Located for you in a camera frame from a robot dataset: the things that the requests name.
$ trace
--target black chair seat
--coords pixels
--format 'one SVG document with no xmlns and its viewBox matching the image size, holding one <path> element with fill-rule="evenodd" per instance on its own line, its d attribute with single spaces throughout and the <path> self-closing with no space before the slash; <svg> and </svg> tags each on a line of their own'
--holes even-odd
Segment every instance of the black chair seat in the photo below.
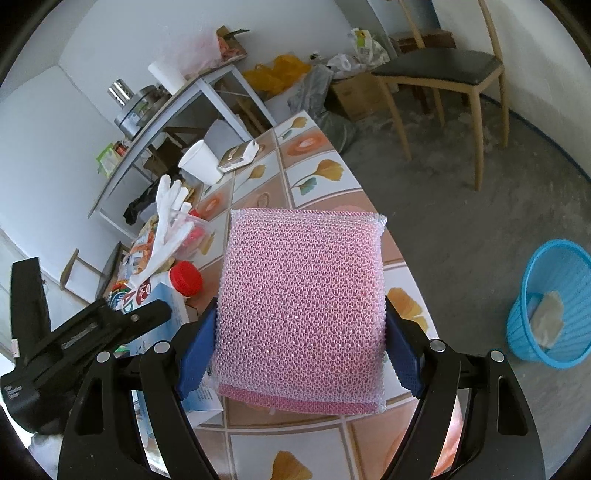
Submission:
<svg viewBox="0 0 591 480">
<path fill-rule="evenodd" d="M 412 77 L 478 85 L 501 61 L 489 53 L 455 48 L 422 48 L 379 66 L 374 75 Z"/>
</svg>

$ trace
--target orange bag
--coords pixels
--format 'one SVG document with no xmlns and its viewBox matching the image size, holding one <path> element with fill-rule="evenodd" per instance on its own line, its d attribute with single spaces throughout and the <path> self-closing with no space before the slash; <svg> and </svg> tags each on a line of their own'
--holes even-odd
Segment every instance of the orange bag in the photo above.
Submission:
<svg viewBox="0 0 591 480">
<path fill-rule="evenodd" d="M 278 95 L 285 92 L 312 67 L 290 53 L 279 55 L 273 61 L 273 68 L 260 63 L 253 70 L 244 72 L 244 78 L 255 90 Z"/>
</svg>

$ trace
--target silver screw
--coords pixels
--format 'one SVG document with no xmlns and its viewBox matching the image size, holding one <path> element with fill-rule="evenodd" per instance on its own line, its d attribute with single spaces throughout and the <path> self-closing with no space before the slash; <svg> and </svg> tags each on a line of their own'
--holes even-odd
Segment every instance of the silver screw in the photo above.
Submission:
<svg viewBox="0 0 591 480">
<path fill-rule="evenodd" d="M 158 342 L 154 345 L 154 352 L 156 353 L 166 353 L 170 348 L 170 343 L 168 342 Z"/>
<path fill-rule="evenodd" d="M 104 364 L 109 358 L 111 358 L 109 352 L 101 352 L 96 356 L 96 361 L 100 364 Z"/>
<path fill-rule="evenodd" d="M 431 350 L 435 352 L 445 351 L 445 343 L 443 343 L 441 340 L 431 340 L 429 347 L 431 347 Z"/>
<path fill-rule="evenodd" d="M 503 355 L 503 353 L 498 350 L 493 350 L 491 352 L 491 358 L 495 362 L 501 363 L 505 359 L 505 355 Z"/>
</svg>

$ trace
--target concrete floor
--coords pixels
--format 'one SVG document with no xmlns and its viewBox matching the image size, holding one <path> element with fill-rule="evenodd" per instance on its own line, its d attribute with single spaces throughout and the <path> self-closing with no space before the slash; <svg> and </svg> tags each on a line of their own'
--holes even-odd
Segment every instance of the concrete floor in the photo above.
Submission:
<svg viewBox="0 0 591 480">
<path fill-rule="evenodd" d="M 509 352 L 505 321 L 531 254 L 567 238 L 591 251 L 591 185 L 544 138 L 511 118 L 501 148 L 500 110 L 482 101 L 485 176 L 473 190 L 469 110 L 442 92 L 447 125 L 397 94 L 413 161 L 402 154 L 388 113 L 358 122 L 344 153 L 367 195 L 388 217 L 437 331 L 459 352 Z M 591 358 L 566 371 L 509 360 L 532 409 L 550 477 L 591 423 Z"/>
</svg>

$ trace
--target basket rim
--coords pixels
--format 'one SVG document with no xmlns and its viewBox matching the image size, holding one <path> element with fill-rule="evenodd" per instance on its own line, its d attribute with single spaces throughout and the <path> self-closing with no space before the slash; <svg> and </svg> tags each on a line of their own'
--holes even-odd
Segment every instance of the basket rim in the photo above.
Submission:
<svg viewBox="0 0 591 480">
<path fill-rule="evenodd" d="M 530 318 L 527 315 L 527 302 L 525 301 L 526 295 L 527 295 L 527 284 L 529 283 L 531 270 L 533 269 L 533 266 L 535 265 L 536 261 L 545 252 L 547 252 L 548 250 L 551 250 L 552 248 L 555 248 L 555 247 L 570 248 L 571 250 L 578 253 L 581 256 L 581 258 L 587 262 L 587 265 L 589 266 L 589 268 L 591 268 L 591 255 L 589 255 L 589 253 L 587 253 L 587 251 L 583 247 L 581 247 L 580 245 L 578 245 L 570 240 L 563 239 L 563 238 L 550 240 L 550 241 L 544 243 L 531 256 L 530 261 L 528 262 L 527 267 L 525 269 L 525 273 L 524 273 L 523 278 L 521 280 L 521 294 L 520 294 L 520 298 L 519 298 L 519 303 L 520 303 L 519 306 L 521 308 L 521 322 L 522 322 L 522 325 L 525 330 L 525 335 L 530 343 L 530 347 L 533 348 L 535 354 L 544 363 L 546 363 L 547 365 L 554 367 L 554 368 L 563 369 L 563 368 L 574 367 L 575 365 L 578 365 L 583 360 L 585 360 L 585 358 L 591 352 L 591 342 L 589 342 L 589 345 L 587 346 L 585 351 L 573 360 L 569 360 L 568 362 L 561 362 L 561 361 L 553 359 L 548 354 L 546 354 L 540 348 L 540 346 L 538 345 L 538 342 L 535 341 L 534 334 L 532 333 L 531 327 L 530 327 Z"/>
</svg>

